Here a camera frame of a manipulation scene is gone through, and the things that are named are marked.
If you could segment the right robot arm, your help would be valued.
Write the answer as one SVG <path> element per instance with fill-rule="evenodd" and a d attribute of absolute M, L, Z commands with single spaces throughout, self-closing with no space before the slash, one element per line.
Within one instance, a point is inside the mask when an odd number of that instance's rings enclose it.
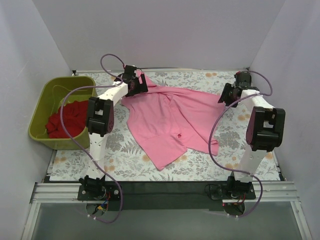
<path fill-rule="evenodd" d="M 227 195 L 232 199 L 253 196 L 253 174 L 256 173 L 265 156 L 283 141 L 286 112 L 276 108 L 264 99 L 257 87 L 252 86 L 251 71 L 234 74 L 235 82 L 226 83 L 219 103 L 235 108 L 243 103 L 251 111 L 245 133 L 245 151 L 236 171 L 226 181 Z"/>

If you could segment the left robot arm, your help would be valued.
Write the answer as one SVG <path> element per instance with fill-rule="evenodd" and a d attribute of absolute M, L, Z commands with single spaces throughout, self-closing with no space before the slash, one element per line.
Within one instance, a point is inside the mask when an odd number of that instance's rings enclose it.
<path fill-rule="evenodd" d="M 89 157 L 86 176 L 79 181 L 85 193 L 95 200 L 103 199 L 107 194 L 105 186 L 104 155 L 107 134 L 111 133 L 115 123 L 114 107 L 125 97 L 148 92 L 147 82 L 142 70 L 134 65 L 126 65 L 124 72 L 115 82 L 97 97 L 88 100 L 86 127 L 89 136 Z"/>

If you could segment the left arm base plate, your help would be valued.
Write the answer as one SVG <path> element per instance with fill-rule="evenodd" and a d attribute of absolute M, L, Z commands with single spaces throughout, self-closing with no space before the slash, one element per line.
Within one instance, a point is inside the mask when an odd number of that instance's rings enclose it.
<path fill-rule="evenodd" d="M 88 187 L 81 185 L 78 190 L 77 200 L 79 201 L 120 201 L 120 191 L 114 184 L 107 184 L 98 187 Z"/>

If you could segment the pink t-shirt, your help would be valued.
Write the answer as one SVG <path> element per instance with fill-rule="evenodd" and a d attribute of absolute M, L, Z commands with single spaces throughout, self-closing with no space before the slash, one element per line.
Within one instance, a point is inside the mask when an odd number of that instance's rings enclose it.
<path fill-rule="evenodd" d="M 219 143 L 210 137 L 223 112 L 220 96 L 181 87 L 161 86 L 146 79 L 148 91 L 125 97 L 127 126 L 135 141 L 161 171 L 188 149 L 218 154 Z"/>

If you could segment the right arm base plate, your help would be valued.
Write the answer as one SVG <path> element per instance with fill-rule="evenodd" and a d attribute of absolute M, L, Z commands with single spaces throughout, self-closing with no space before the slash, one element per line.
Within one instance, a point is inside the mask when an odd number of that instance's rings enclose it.
<path fill-rule="evenodd" d="M 223 184 L 209 183 L 204 187 L 204 192 L 211 200 L 255 200 L 256 194 L 253 187 L 248 192 L 231 191 Z"/>

